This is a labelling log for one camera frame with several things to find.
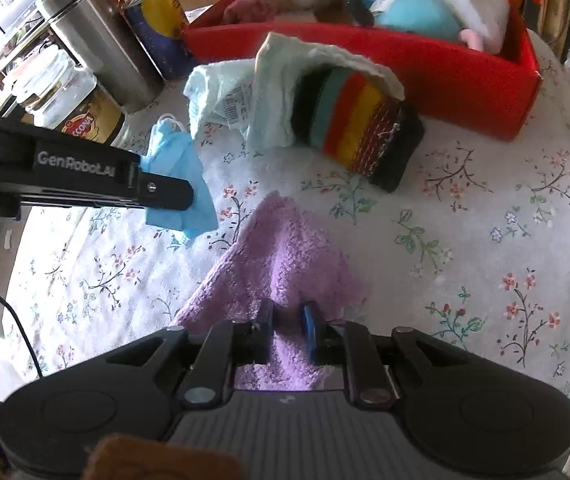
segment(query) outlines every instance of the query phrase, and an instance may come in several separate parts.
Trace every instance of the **barcode label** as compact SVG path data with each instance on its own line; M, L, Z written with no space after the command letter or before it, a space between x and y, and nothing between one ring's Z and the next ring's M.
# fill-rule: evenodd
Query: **barcode label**
M243 129L249 122L249 109L252 100L252 86L243 83L223 98L223 114L227 126Z

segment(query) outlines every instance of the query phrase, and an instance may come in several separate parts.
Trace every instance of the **blue face mask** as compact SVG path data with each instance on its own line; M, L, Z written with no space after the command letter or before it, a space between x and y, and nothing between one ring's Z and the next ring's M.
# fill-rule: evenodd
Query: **blue face mask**
M194 190L194 202L185 211L146 208L146 224L180 231L187 240L219 227L194 142L173 116L161 116L152 128L149 148L140 159L140 168L149 173L187 180Z

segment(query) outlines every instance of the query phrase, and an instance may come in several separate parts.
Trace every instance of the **jar label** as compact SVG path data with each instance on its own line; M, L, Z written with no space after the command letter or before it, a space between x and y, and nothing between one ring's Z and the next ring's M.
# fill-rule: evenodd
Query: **jar label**
M97 87L55 129L109 144L118 135L124 120L123 112Z

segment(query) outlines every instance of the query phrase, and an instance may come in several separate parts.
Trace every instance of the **white foam block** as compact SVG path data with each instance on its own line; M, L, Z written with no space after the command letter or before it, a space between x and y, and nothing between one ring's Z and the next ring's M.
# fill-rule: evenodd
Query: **white foam block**
M498 54L503 47L509 15L508 0L445 0L465 28L483 38L486 52Z

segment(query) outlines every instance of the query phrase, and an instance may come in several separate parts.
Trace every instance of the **barcode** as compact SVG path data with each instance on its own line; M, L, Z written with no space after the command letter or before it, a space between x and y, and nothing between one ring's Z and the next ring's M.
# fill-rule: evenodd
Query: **barcode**
M225 96L223 100L225 120L227 124L238 123L238 109L236 108L236 100L234 99L234 92Z

